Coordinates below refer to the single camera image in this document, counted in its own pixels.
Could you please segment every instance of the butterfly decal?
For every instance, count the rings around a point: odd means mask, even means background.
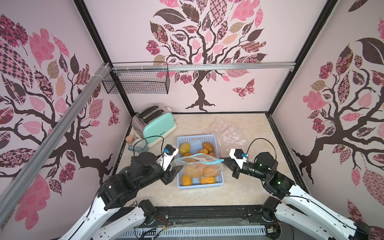
[[[119,123],[118,115],[120,112],[120,110],[117,107],[115,107],[115,104],[111,100],[109,101],[109,105],[112,110],[112,116],[109,118],[108,126]]]
[[[247,93],[253,93],[255,94],[253,91],[255,90],[254,87],[252,87],[253,85],[255,85],[255,79],[252,79],[251,81],[249,81],[249,83],[245,86],[245,88],[234,88],[232,89],[235,93],[238,93],[240,97],[242,97],[244,99],[244,96],[246,96]]]

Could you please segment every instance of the black cable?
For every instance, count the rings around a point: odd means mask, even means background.
[[[294,196],[294,195],[287,195],[286,197],[299,197],[299,198],[303,198],[303,199],[305,199],[305,200],[307,200],[307,201],[309,201],[309,202],[315,204],[315,205],[318,206],[319,208],[321,208],[323,211],[325,211],[326,213],[328,213],[329,215],[331,215],[331,216],[332,216],[334,219],[336,219],[338,222],[342,223],[343,226],[349,227],[350,229],[355,230],[356,232],[359,232],[359,233],[364,233],[364,234],[367,234],[367,235],[369,235],[369,236],[373,236],[373,237],[379,237],[379,236],[377,236],[377,235],[368,234],[368,233],[366,233],[366,232],[362,232],[362,231],[359,231],[359,230],[357,230],[357,229],[354,229],[354,228],[352,228],[352,227],[350,227],[350,226],[348,226],[348,225],[345,225],[345,224],[344,224],[342,221],[340,221],[337,217],[335,217],[333,214],[331,214],[330,212],[328,212],[327,210],[325,210],[325,209],[324,209],[322,206],[320,206],[319,204],[313,202],[311,199],[308,199],[308,198],[305,198],[305,197],[301,197],[301,196]]]

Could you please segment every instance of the aluminum rail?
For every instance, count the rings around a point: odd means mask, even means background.
[[[68,111],[66,111],[53,128],[52,132],[37,148],[32,158],[24,164],[20,173],[4,191],[0,198],[0,225],[5,222],[13,208],[19,202],[19,199],[34,181],[36,175],[41,170],[41,167],[47,161],[53,150],[55,150],[71,123],[84,107],[87,100],[91,97],[93,91],[105,76],[109,74],[109,70],[108,63],[103,63],[101,67],[99,67],[88,84],[83,88],[81,94],[75,99]]]
[[[227,63],[227,64],[192,64],[192,65],[168,65],[169,71],[204,71],[204,70],[234,70],[234,69],[263,69],[263,68],[293,68],[294,62],[270,62],[270,63]],[[166,65],[139,65],[139,66],[115,66],[112,70],[152,70],[167,69]]]

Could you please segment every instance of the toaster slot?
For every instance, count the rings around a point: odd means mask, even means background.
[[[155,113],[152,113],[149,117],[144,119],[143,122],[144,123],[149,123],[151,120],[154,120],[155,118],[157,118],[158,116],[163,114],[163,112],[164,112],[163,110],[157,110]]]
[[[147,110],[144,110],[142,113],[139,114],[138,118],[143,118],[145,116],[147,116],[150,112],[156,110],[157,108],[159,108],[158,106],[152,106],[150,108],[148,108]]]

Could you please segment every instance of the pink wall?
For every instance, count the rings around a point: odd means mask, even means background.
[[[340,1],[273,117],[311,194],[383,237],[384,2],[354,2]]]
[[[253,54],[258,54],[254,58],[263,62],[294,61],[325,1],[280,1],[277,4],[265,0],[114,0],[86,3],[112,61],[165,59],[172,65],[223,63],[229,58],[232,63]],[[166,11],[180,17],[168,17]],[[207,22],[213,23],[212,31],[197,30],[199,23],[205,25]],[[241,38],[248,24],[251,28]],[[225,32],[219,34],[222,38],[215,39],[220,32]],[[256,33],[260,33],[259,37],[252,38]],[[180,81],[174,76],[177,74],[172,73],[169,94],[128,94],[128,97],[135,111],[159,101],[175,112],[267,111],[287,71],[264,69],[238,71],[238,74],[200,71],[197,79],[193,79],[193,71],[180,73],[180,76],[186,75],[185,79],[190,76],[191,81]],[[205,78],[208,74],[214,74],[215,80]],[[249,82],[254,84],[250,89],[246,88]],[[236,91],[246,96],[239,96]]]
[[[2,4],[0,14],[3,193],[103,61],[71,1],[12,1]],[[129,120],[120,96],[98,87],[0,237],[63,235],[110,174]]]

